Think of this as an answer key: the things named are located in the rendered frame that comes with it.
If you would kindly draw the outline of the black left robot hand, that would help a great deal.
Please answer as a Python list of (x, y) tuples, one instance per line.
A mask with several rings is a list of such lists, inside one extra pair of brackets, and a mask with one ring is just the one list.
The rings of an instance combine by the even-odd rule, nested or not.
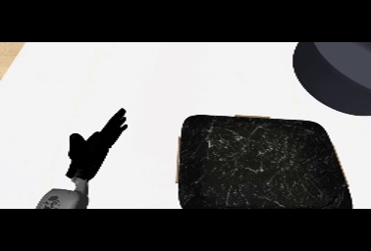
[(101, 131), (89, 138), (80, 133), (70, 135), (68, 157), (71, 160), (67, 171), (68, 178), (90, 180), (101, 169), (111, 147), (127, 129), (126, 110), (118, 109)]

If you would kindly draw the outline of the dark grey pot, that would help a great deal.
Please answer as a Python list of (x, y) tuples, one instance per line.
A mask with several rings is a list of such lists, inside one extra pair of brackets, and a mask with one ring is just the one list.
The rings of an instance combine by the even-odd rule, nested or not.
[(314, 98), (353, 116), (371, 116), (371, 42), (300, 42), (294, 74)]

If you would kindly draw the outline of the black marble tray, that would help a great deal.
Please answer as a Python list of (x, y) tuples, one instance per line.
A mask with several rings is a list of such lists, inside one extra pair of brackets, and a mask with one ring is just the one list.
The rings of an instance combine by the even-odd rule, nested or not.
[(349, 209), (334, 145), (311, 121), (195, 115), (180, 140), (185, 209)]

